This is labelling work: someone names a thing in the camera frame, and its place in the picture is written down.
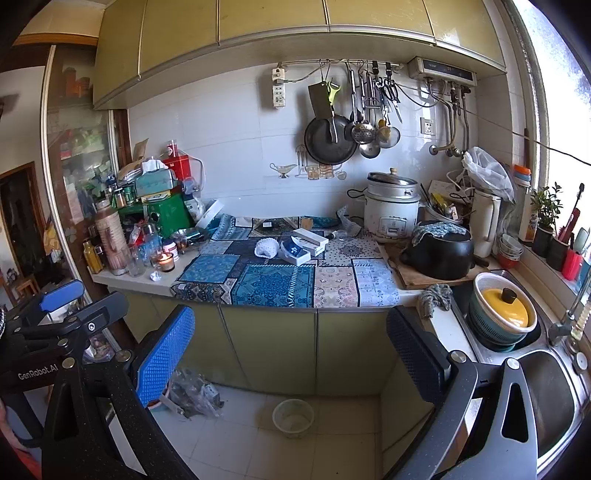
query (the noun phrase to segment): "dish towel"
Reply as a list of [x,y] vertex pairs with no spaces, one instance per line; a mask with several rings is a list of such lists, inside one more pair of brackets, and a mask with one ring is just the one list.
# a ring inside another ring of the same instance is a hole
[[422,319],[433,317],[435,306],[440,306],[443,310],[449,310],[452,306],[452,290],[445,283],[436,283],[431,285],[418,296],[417,310]]
[[464,235],[468,233],[468,230],[462,226],[454,225],[453,223],[449,222],[437,222],[430,223],[429,225],[419,225],[414,229],[413,232],[413,245],[418,245],[422,238],[428,233],[436,238],[443,238],[448,233],[461,233]]

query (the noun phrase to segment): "wall socket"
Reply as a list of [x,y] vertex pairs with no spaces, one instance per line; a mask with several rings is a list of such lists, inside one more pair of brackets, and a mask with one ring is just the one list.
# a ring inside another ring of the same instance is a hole
[[421,117],[421,133],[435,136],[435,120]]

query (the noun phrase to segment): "plastic bag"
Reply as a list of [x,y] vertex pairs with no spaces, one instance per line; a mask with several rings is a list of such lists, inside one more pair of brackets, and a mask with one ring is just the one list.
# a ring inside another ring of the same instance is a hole
[[514,201],[513,185],[503,166],[479,147],[464,153],[462,164],[468,176],[480,188],[490,190],[503,200]]
[[211,382],[188,368],[175,370],[170,377],[170,400],[184,410],[187,418],[201,413],[208,417],[222,415],[223,401]]

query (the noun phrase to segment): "white cloth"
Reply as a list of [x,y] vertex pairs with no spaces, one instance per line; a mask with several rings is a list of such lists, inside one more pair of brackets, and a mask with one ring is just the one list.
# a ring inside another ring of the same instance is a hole
[[255,245],[255,255],[261,258],[275,258],[279,251],[279,243],[274,238],[263,238]]

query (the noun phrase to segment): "frying pan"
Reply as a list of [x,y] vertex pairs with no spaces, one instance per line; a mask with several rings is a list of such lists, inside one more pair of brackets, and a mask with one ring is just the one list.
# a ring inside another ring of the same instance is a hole
[[350,136],[345,135],[345,127],[348,123],[348,118],[335,115],[335,128],[339,142],[333,143],[329,121],[314,118],[304,132],[304,145],[310,156],[324,165],[338,165],[350,159],[357,150],[357,143]]

